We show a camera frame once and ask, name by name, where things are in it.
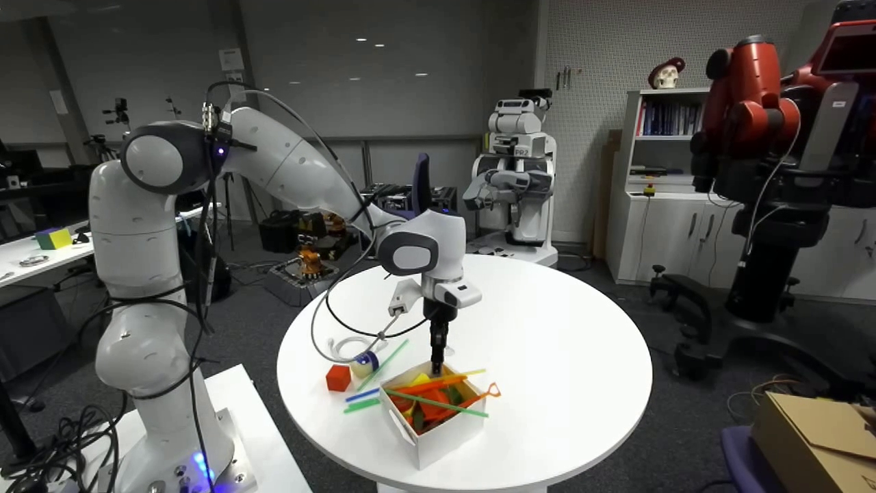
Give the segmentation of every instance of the round white table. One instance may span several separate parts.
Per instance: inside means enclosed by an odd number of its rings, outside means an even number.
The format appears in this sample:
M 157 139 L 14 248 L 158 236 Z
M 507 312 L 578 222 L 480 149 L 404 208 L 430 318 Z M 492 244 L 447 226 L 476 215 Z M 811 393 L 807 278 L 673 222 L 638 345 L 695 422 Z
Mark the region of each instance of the round white table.
M 482 432 L 415 469 L 387 407 L 346 414 L 346 396 L 326 389 L 328 362 L 309 338 L 318 299 L 294 321 L 276 358 L 294 422 L 339 464 L 402 490 L 547 490 L 604 459 L 636 430 L 651 393 L 651 356 L 636 322 L 600 291 L 560 270 L 502 256 L 465 256 L 463 265 L 482 302 L 461 310 L 451 322 L 447 363 L 485 367 L 482 381 L 474 381 L 502 385 L 502 396 L 487 403 Z M 333 288 L 332 306 L 351 326 L 381 330 L 398 282 L 383 269 L 362 270 Z M 395 329 L 415 321 L 422 302 Z M 351 336 L 328 310 L 318 312 L 315 334 L 324 349 L 328 338 Z M 426 358 L 430 330 L 422 326 L 381 381 Z

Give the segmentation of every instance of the white robot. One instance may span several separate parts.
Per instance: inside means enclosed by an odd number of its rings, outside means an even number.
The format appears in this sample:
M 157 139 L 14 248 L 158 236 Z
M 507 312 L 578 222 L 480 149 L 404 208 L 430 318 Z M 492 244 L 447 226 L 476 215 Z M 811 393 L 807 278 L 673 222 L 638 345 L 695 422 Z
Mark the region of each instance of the white robot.
M 199 370 L 191 370 L 184 343 L 185 312 L 162 303 L 185 302 L 176 193 L 199 188 L 218 173 L 240 173 L 302 211 L 332 211 L 377 241 L 387 270 L 422 273 L 432 321 L 432 367 L 443 362 L 454 310 L 480 302 L 476 288 L 463 278 L 461 215 L 425 211 L 389 229 L 398 215 L 365 208 L 354 186 L 307 139 L 268 115 L 251 106 L 221 113 L 207 106 L 199 125 L 176 121 L 136 129 L 120 158 L 102 165 L 90 180 L 96 270 L 110 296 L 124 302 L 99 343 L 96 371 L 106 385 L 135 396 L 146 425 L 146 438 L 118 471 L 114 490 L 124 493 L 207 490 L 205 473 L 221 481 L 235 455 Z
M 541 132 L 550 91 L 502 97 L 487 121 L 489 149 L 470 166 L 463 203 L 476 211 L 474 251 L 556 265 L 552 173 L 556 139 Z

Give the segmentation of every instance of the cardboard box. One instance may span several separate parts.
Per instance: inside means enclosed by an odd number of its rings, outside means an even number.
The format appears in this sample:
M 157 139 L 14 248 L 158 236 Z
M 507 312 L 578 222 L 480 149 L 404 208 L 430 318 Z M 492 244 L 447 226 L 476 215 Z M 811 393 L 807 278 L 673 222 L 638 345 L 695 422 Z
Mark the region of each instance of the cardboard box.
M 392 381 L 387 381 L 381 385 L 381 396 L 383 396 L 383 407 L 389 414 L 389 422 L 399 430 L 402 445 L 410 448 L 410 459 L 415 469 L 426 469 L 430 462 L 440 459 L 443 455 L 454 452 L 458 445 L 463 445 L 465 440 L 470 440 L 482 427 L 485 427 L 485 417 L 470 417 L 470 414 L 454 414 L 451 419 L 447 419 L 443 425 L 426 430 L 426 432 L 415 432 L 409 419 L 399 414 L 399 407 L 392 403 L 392 391 L 398 391 L 399 385 L 409 385 L 415 374 L 430 371 L 430 362 L 415 363 L 399 374 L 395 374 Z M 485 410 L 487 399 L 476 399 L 474 406 L 467 406 L 470 410 Z
M 766 391 L 752 440 L 792 493 L 876 493 L 876 436 L 848 403 Z

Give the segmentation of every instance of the humanoid robot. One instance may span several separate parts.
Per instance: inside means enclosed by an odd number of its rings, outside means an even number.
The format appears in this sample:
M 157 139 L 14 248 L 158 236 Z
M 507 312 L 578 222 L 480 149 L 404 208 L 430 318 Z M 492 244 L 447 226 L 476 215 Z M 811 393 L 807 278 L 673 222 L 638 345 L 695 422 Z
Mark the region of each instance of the humanoid robot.
M 556 139 L 541 132 L 550 91 L 521 91 L 502 97 L 487 121 L 489 149 L 470 166 L 463 203 L 476 211 L 480 237 L 474 251 L 556 263 L 552 173 Z
M 842 321 L 830 312 L 797 318 L 792 296 L 793 256 L 822 241 L 830 208 L 876 206 L 874 45 L 876 18 L 867 14 L 830 24 L 819 52 L 792 76 L 781 76 L 778 48 L 762 36 L 708 56 L 712 91 L 704 132 L 690 145 L 693 174 L 697 192 L 715 188 L 744 206 L 733 218 L 744 251 L 727 292 L 654 265 L 651 296 L 695 306 L 686 343 L 675 347 L 680 371 L 704 374 L 736 343 L 762 343 L 822 374 L 836 396 L 876 393 L 867 356 L 852 367 L 800 343 L 800 322 L 840 330 Z
M 96 371 L 135 396 L 146 425 L 146 438 L 120 462 L 114 490 L 207 490 L 232 459 L 232 438 L 184 343 L 185 292 L 176 236 L 176 193 L 203 188 L 218 173 L 240 173 L 298 211 L 332 211 L 377 244 L 389 273 L 422 273 L 432 370 L 440 370 L 454 312 L 480 302 L 463 278 L 461 215 L 425 208 L 398 225 L 274 117 L 207 103 L 199 125 L 176 121 L 136 129 L 120 158 L 102 165 L 90 180 L 96 270 L 118 302 Z

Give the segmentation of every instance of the gray carpet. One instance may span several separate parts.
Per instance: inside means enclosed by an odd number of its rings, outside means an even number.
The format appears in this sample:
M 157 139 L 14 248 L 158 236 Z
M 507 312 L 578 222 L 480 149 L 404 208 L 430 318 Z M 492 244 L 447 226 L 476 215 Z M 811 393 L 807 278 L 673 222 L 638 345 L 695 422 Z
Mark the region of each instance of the gray carpet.
M 203 356 L 207 358 L 205 374 L 232 363 L 247 367 L 315 493 L 374 490 L 369 480 L 347 473 L 336 462 L 326 459 L 311 443 L 307 443 L 279 399 L 274 374 L 276 349 L 302 303 L 285 282 L 265 270 L 285 256 L 261 251 L 257 236 L 250 226 L 237 226 L 232 251 L 226 248 L 226 241 L 221 248 L 232 269 L 232 296 L 210 310 L 216 334 L 203 343 Z M 610 284 L 604 265 L 586 263 L 586 256 L 576 254 L 576 248 L 560 254 L 558 269 L 600 288 L 633 315 L 654 356 L 654 391 L 641 427 L 615 455 L 550 490 L 693 493 L 704 481 L 727 477 L 719 452 L 719 427 L 749 422 L 756 407 L 749 389 L 788 370 L 773 358 L 738 356 L 730 358 L 708 384 L 673 378 L 670 349 L 680 343 L 680 322 L 663 306 L 649 302 L 644 288 Z M 57 302 L 77 326 L 102 306 L 105 292 L 90 277 L 79 277 L 65 282 L 65 288 L 57 292 Z M 79 345 L 65 356 L 16 381 L 20 391 L 39 389 L 39 396 L 46 403 L 40 414 L 24 414 L 24 425 L 36 440 L 46 440 L 57 427 L 57 419 L 77 417 L 81 406 L 99 406 L 106 414 L 118 407 L 118 393 L 96 381 L 96 371 L 88 362 L 96 336 L 99 334 L 86 330 Z

